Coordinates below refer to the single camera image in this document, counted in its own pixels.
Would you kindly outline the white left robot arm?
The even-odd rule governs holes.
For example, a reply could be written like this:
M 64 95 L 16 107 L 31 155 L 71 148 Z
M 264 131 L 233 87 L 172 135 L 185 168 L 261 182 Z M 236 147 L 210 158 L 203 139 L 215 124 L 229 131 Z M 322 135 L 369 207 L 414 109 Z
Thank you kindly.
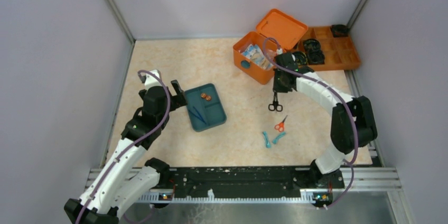
M 146 191 L 160 184 L 169 174 L 169 165 L 152 158 L 128 182 L 133 166 L 161 135 L 169 113 L 186 106 L 184 91 L 177 80 L 171 82 L 176 95 L 163 83 L 159 70 L 140 70 L 144 84 L 139 92 L 143 105 L 125 125 L 113 155 L 88 189 L 69 199 L 64 210 L 72 223 L 119 223 L 126 211 Z

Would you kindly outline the blue tweezers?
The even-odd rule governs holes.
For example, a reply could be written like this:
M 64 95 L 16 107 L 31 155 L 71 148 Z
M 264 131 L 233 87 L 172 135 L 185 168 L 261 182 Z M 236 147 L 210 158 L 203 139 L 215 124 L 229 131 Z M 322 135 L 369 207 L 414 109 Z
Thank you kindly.
M 197 118 L 198 120 L 200 120 L 201 122 L 203 122 L 204 124 L 207 124 L 205 119 L 203 118 L 203 116 L 200 114 L 199 110 L 196 107 L 193 107 L 193 110 L 188 110 L 188 112 L 195 118 Z

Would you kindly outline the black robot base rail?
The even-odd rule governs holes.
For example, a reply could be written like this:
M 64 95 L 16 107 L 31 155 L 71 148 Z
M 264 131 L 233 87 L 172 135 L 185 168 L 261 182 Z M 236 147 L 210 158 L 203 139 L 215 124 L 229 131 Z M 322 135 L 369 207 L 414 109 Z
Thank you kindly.
M 332 203 L 333 189 L 345 187 L 340 170 L 321 174 L 315 165 L 172 168 L 152 158 L 144 166 L 161 172 L 156 189 L 164 192 L 159 197 L 162 201 L 293 199 L 300 198 L 302 190 L 317 189 L 311 201 L 323 207 Z

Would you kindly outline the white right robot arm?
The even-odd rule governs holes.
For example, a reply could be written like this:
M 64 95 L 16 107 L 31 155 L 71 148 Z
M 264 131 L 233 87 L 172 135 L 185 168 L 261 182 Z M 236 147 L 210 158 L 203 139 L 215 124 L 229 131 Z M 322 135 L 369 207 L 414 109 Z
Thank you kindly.
M 324 153 L 313 160 L 310 176 L 318 181 L 337 171 L 352 154 L 353 164 L 358 149 L 374 141 L 377 127 L 370 100 L 365 96 L 354 97 L 337 90 L 325 82 L 308 66 L 298 66 L 291 52 L 277 54 L 273 59 L 274 83 L 273 102 L 269 110 L 281 111 L 277 95 L 298 91 L 325 109 L 331 116 L 331 144 Z

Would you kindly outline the black handled scissors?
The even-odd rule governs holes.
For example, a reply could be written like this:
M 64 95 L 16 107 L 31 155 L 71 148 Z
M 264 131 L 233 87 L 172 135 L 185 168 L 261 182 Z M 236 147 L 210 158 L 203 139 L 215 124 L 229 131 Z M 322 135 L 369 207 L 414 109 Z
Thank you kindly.
M 278 101 L 278 93 L 276 91 L 273 92 L 273 101 L 268 105 L 268 110 L 277 112 L 283 111 L 283 106 Z

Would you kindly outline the teal divided tray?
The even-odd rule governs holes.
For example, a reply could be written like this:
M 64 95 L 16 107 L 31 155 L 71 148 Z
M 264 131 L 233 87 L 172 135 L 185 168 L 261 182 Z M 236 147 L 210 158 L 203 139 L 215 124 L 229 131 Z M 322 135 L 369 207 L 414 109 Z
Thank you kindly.
M 211 96 L 211 101 L 201 98 L 201 93 Z M 185 92 L 185 95 L 188 102 L 186 106 L 187 111 L 196 107 L 207 123 L 204 124 L 188 112 L 190 124 L 195 132 L 202 132 L 220 126 L 227 121 L 227 115 L 214 84 L 208 83 L 189 89 Z

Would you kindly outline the blue white packet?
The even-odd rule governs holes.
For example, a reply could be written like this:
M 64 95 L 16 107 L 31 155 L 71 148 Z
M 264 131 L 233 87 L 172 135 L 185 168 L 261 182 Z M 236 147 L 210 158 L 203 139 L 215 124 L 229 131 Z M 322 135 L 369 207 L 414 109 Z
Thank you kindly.
M 257 44 L 249 44 L 242 52 L 243 56 L 264 70 L 270 69 L 273 65 L 266 59 L 263 51 Z

